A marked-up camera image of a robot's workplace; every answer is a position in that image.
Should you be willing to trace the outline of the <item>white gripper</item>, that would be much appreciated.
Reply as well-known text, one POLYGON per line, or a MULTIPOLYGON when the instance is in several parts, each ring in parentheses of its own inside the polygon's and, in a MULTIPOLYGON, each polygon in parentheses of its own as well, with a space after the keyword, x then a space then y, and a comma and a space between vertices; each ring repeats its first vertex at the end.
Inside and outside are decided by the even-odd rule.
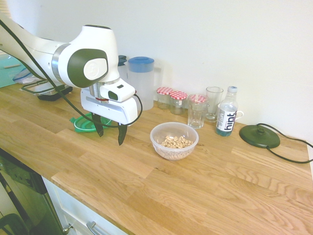
POLYGON ((84 88, 81 90, 81 104, 83 109, 92 113, 92 122, 100 137, 104 134, 101 116, 119 123, 119 145, 122 145, 124 142, 127 133, 127 124, 135 121, 138 117, 137 104, 132 97, 122 102, 113 100, 102 102, 92 96, 89 89, 84 88))

